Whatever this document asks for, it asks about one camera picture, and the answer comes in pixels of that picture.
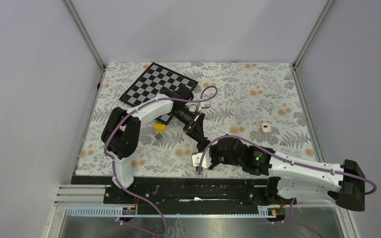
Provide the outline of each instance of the reflective surface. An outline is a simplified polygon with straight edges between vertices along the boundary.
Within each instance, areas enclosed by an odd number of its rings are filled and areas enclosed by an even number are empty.
[[[294,208],[297,222],[317,229],[325,238],[343,238],[336,212],[326,208]],[[159,233],[160,218],[134,218],[132,223]],[[166,238],[301,238],[293,224],[265,224],[266,219],[252,218],[168,218]],[[303,227],[307,237],[319,237]],[[120,226],[114,218],[66,216],[62,238],[152,238],[127,225]]]

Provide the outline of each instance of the gray wall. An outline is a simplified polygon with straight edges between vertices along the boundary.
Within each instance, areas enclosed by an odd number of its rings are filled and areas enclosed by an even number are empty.
[[[73,0],[106,61],[292,62],[326,0]]]
[[[0,238],[42,234],[98,73],[61,0],[0,0]]]
[[[337,1],[299,71],[328,159],[358,161],[378,185],[355,221],[381,237],[381,1]]]

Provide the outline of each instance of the floral tablecloth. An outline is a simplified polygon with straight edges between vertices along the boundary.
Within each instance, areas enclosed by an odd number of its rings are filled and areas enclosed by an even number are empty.
[[[135,82],[150,62],[111,62],[101,84],[91,124],[78,156],[76,175],[111,176],[110,158],[103,154],[100,140],[106,121],[115,107],[129,108],[119,97]],[[262,146],[314,161],[306,117],[288,63],[190,63],[159,64],[199,82],[193,93],[199,98],[203,88],[215,85],[218,95],[205,111],[205,136],[213,139],[231,134],[248,138]],[[212,96],[208,89],[205,97]],[[271,132],[263,133],[261,123],[269,122]],[[163,138],[157,140],[156,121],[143,126],[138,148],[132,154],[135,176],[197,177],[191,165],[196,142],[182,132],[173,119]],[[210,178],[255,178],[239,167],[218,165],[204,171]]]

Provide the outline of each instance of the checkerboard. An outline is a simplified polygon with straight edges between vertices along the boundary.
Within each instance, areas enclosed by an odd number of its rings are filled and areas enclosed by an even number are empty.
[[[184,85],[193,90],[197,84],[197,81],[189,77],[183,76],[159,64],[152,63],[126,90],[119,100],[135,107],[154,98],[164,87],[176,91],[179,85]],[[160,116],[157,120],[167,125],[172,118],[172,115],[166,114]]]

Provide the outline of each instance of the yellow cube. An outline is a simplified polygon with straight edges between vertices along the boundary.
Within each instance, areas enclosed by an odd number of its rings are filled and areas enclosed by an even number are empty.
[[[154,128],[157,131],[165,131],[166,130],[166,125],[164,125],[164,124],[155,124]]]

